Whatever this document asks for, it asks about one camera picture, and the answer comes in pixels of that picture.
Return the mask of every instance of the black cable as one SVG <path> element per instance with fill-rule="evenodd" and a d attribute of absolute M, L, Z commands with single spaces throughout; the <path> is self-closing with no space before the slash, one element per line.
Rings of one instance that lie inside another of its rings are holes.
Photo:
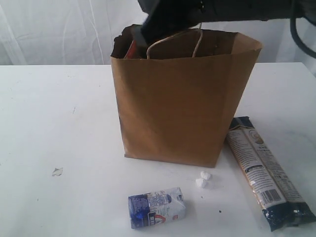
<path fill-rule="evenodd" d="M 291 35 L 294 40 L 294 42 L 297 44 L 297 46 L 307 55 L 316 58 L 316 52 L 308 48 L 301 40 L 297 33 L 296 29 L 296 11 L 297 11 L 297 2 L 296 0 L 292 0 L 292 13 L 290 18 L 290 29 L 291 29 Z"/>

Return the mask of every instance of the white curtain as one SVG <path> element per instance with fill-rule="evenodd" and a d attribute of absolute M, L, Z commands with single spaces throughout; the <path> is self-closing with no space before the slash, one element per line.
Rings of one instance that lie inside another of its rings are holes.
<path fill-rule="evenodd" d="M 114 37 L 145 18 L 137 0 L 0 0 L 0 65 L 109 64 Z M 260 62 L 303 62 L 316 75 L 316 60 L 297 48 L 289 20 L 203 28 L 244 33 L 264 44 Z M 298 31 L 316 50 L 316 28 L 300 19 Z"/>

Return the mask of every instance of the product label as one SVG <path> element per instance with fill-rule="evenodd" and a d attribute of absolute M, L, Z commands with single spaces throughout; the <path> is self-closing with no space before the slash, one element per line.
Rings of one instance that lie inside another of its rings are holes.
<path fill-rule="evenodd" d="M 270 206 L 285 203 L 285 197 L 254 151 L 243 130 L 229 131 L 227 141 L 261 206 L 267 209 Z"/>
<path fill-rule="evenodd" d="M 272 152 L 267 148 L 263 139 L 255 129 L 242 129 L 252 147 L 255 149 L 261 161 L 264 163 L 275 182 L 282 190 L 285 198 L 289 202 L 304 202 L 301 195 L 295 189 L 292 182 L 289 180 L 284 170 L 273 156 Z"/>

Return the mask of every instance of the brown paper bag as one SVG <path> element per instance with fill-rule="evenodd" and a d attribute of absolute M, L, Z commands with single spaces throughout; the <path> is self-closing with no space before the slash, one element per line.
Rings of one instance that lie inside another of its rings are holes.
<path fill-rule="evenodd" d="M 191 30 L 124 59 L 130 27 L 111 56 L 118 114 L 129 158 L 214 167 L 262 48 L 239 33 Z"/>

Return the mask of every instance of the white table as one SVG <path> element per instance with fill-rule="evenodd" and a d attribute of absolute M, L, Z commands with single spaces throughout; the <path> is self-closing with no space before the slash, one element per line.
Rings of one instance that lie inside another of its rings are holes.
<path fill-rule="evenodd" d="M 316 213 L 316 79 L 257 64 L 237 115 Z M 110 66 L 0 67 L 0 134 L 1 237 L 316 236 L 316 223 L 271 233 L 227 147 L 215 169 L 125 158 Z M 202 170 L 212 189 L 196 187 Z M 130 228 L 128 196 L 178 186 L 184 220 Z"/>

